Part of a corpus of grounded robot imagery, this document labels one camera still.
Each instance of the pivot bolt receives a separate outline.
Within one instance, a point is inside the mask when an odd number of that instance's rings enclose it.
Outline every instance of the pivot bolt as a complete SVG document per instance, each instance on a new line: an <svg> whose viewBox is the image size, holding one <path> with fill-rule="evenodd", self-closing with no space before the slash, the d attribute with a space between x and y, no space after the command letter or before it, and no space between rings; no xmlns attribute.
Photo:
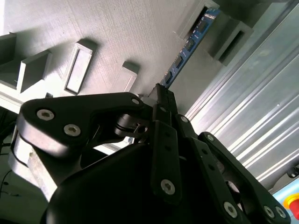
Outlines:
<svg viewBox="0 0 299 224"><path fill-rule="evenodd" d="M52 120L55 117L52 111L45 110L45 109L39 110L36 113L36 115L39 119L46 120L46 121Z"/></svg>
<svg viewBox="0 0 299 224"><path fill-rule="evenodd" d="M164 107L160 107L161 111L167 112L167 110Z"/></svg>
<svg viewBox="0 0 299 224"><path fill-rule="evenodd" d="M181 116L181 119L182 119L183 122L188 123L188 119L186 117Z"/></svg>
<svg viewBox="0 0 299 224"><path fill-rule="evenodd" d="M225 202L223 204L223 207L225 209L225 211L232 217L232 218L237 218L238 216L238 212L237 210L235 209L235 207L229 203L229 202Z"/></svg>
<svg viewBox="0 0 299 224"><path fill-rule="evenodd" d="M274 215L274 212L268 207L268 206L264 206L263 209L265 210L265 212L267 213L267 215L271 218L274 218L275 215Z"/></svg>
<svg viewBox="0 0 299 224"><path fill-rule="evenodd" d="M81 134L81 129L77 125L69 124L64 126L64 133L72 137L77 137Z"/></svg>
<svg viewBox="0 0 299 224"><path fill-rule="evenodd" d="M278 206L275 206L275 209L277 211L277 213L282 217L282 218L286 218L286 214L285 212Z"/></svg>
<svg viewBox="0 0 299 224"><path fill-rule="evenodd" d="M134 103L134 104L140 104L140 102L137 100L137 99L132 99L132 102Z"/></svg>
<svg viewBox="0 0 299 224"><path fill-rule="evenodd" d="M211 135L208 134L206 137L207 137L207 139L209 139L210 141L214 141L214 138L213 138Z"/></svg>
<svg viewBox="0 0 299 224"><path fill-rule="evenodd" d="M173 183L167 179L164 179L161 181L161 188L168 195L173 195L174 192L176 192L176 189L175 189Z"/></svg>

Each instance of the ribbed metal surface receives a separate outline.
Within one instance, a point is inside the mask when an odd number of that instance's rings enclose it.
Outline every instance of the ribbed metal surface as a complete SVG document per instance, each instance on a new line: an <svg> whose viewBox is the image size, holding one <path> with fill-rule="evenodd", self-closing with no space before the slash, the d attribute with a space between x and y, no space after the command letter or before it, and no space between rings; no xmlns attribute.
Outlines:
<svg viewBox="0 0 299 224"><path fill-rule="evenodd" d="M272 5L187 114L268 189L299 163L298 21L298 1Z"/></svg>

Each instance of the gray 3d-printed part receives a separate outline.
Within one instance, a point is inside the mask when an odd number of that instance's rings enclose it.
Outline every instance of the gray 3d-printed part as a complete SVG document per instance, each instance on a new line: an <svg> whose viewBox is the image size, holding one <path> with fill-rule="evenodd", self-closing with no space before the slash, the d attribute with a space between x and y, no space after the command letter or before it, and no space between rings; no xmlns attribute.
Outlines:
<svg viewBox="0 0 299 224"><path fill-rule="evenodd" d="M16 34L0 36L0 64L10 62L14 59Z"/></svg>
<svg viewBox="0 0 299 224"><path fill-rule="evenodd" d="M95 43L87 40L75 43L65 73L64 90L74 95L80 92L96 48Z"/></svg>
<svg viewBox="0 0 299 224"><path fill-rule="evenodd" d="M16 90L20 65L19 60L12 60L0 65L0 83Z"/></svg>
<svg viewBox="0 0 299 224"><path fill-rule="evenodd" d="M24 92L43 78L50 62L50 55L51 53L48 50L45 50L21 61L17 82L17 91L19 93Z"/></svg>
<svg viewBox="0 0 299 224"><path fill-rule="evenodd" d="M204 7L217 9L219 5L212 0L196 0L193 4L188 5L182 12L177 26L174 28L174 32L179 38L187 39L189 37L189 32Z"/></svg>
<svg viewBox="0 0 299 224"><path fill-rule="evenodd" d="M137 78L139 66L133 63L124 62L118 78L113 86L113 92L129 92Z"/></svg>
<svg viewBox="0 0 299 224"><path fill-rule="evenodd" d="M217 38L207 51L214 59L227 66L252 33L253 29L249 26L230 18L219 35L221 38Z"/></svg>

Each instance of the red button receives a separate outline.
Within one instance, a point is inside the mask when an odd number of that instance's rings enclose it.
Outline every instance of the red button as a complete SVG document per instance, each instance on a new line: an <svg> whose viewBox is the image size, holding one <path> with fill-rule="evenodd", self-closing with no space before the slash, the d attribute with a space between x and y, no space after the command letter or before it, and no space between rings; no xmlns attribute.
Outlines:
<svg viewBox="0 0 299 224"><path fill-rule="evenodd" d="M299 199L290 203L290 210L292 211L294 217L299 220Z"/></svg>

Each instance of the blue circuit board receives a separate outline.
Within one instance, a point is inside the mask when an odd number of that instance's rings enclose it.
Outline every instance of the blue circuit board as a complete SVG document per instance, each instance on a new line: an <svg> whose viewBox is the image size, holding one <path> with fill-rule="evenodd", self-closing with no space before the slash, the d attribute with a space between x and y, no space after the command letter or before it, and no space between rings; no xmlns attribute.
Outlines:
<svg viewBox="0 0 299 224"><path fill-rule="evenodd" d="M195 27L193 33L190 35L183 49L180 51L176 60L172 63L171 67L165 74L164 78L161 81L161 85L165 88L169 88L170 85L175 80L176 76L182 70L184 65L187 63L188 59L191 57L193 52L196 50L205 34L209 30L213 21L216 19L218 14L220 13L219 9L209 8L206 10L204 15L201 17L197 26Z"/></svg>

